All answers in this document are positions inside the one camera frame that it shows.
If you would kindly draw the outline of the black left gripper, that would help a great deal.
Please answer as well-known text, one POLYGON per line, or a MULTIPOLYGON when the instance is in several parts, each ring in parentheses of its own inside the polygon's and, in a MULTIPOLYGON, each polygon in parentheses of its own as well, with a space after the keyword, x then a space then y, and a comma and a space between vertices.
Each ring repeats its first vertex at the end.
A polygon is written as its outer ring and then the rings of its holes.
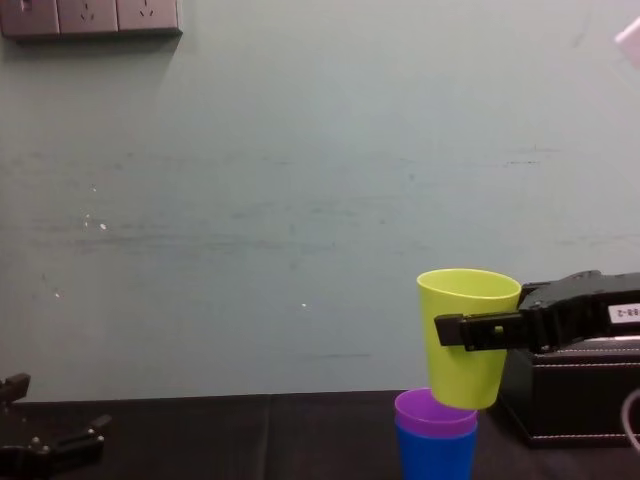
MULTIPOLYGON (((8 415, 11 405, 28 394, 31 376, 19 373, 1 380, 1 416, 8 415)), ((44 441, 33 437, 29 446, 1 447, 2 479, 50 479, 53 475, 53 459, 95 459, 100 458, 105 444, 105 436, 112 417, 102 415, 92 420, 86 427, 52 440, 44 441)))

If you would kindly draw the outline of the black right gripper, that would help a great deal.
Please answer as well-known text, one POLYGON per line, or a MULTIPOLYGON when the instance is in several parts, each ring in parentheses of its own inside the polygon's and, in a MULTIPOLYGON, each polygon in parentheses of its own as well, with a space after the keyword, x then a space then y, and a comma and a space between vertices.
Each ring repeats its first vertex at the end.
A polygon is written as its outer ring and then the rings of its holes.
POLYGON ((639 334, 639 274, 584 271, 521 287, 518 311, 434 319, 439 343, 466 351, 555 351, 594 338, 639 334))

